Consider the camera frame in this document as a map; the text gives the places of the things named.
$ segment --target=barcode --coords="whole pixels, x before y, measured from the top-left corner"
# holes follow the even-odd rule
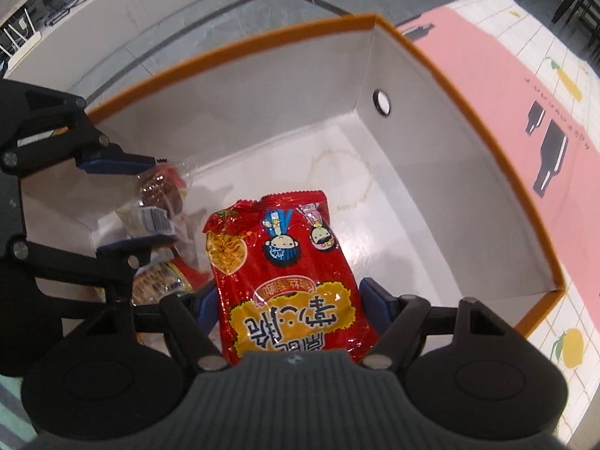
[[[140,220],[148,233],[174,235],[175,227],[167,217],[167,212],[156,206],[140,208]]]

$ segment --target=teal striped fabric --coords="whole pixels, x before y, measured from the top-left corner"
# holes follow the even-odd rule
[[[19,378],[0,375],[0,450],[15,450],[36,436],[20,394]]]

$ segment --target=cartoon character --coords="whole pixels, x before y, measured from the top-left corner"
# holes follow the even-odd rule
[[[319,213],[317,203],[303,204],[298,210],[308,219],[313,227],[310,232],[310,242],[317,250],[330,252],[335,248],[335,237],[328,226],[323,222],[321,213]]]
[[[287,234],[293,210],[267,210],[262,224],[271,236],[265,242],[265,257],[277,267],[289,267],[298,262],[300,247],[298,242]]]

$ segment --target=black bottle print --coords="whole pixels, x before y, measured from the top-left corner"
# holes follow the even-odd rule
[[[550,184],[550,179],[560,173],[569,139],[554,120],[550,121],[546,136],[539,149],[542,156],[542,165],[539,168],[538,177],[533,184],[533,190],[540,198]]]
[[[531,135],[536,128],[539,128],[545,116],[546,110],[542,108],[542,105],[535,101],[533,105],[531,105],[531,109],[527,115],[527,127],[525,129],[527,135]]]
[[[404,30],[402,32],[402,35],[411,42],[415,42],[423,37],[428,36],[429,31],[434,28],[434,24],[415,25],[414,27],[409,27],[406,30]]]

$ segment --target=cartoon boy in blue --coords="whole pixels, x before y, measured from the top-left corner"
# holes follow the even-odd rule
[[[289,267],[298,262],[300,247],[294,238],[287,234],[294,210],[267,210],[262,224],[271,236],[265,242],[265,257],[277,267]]]

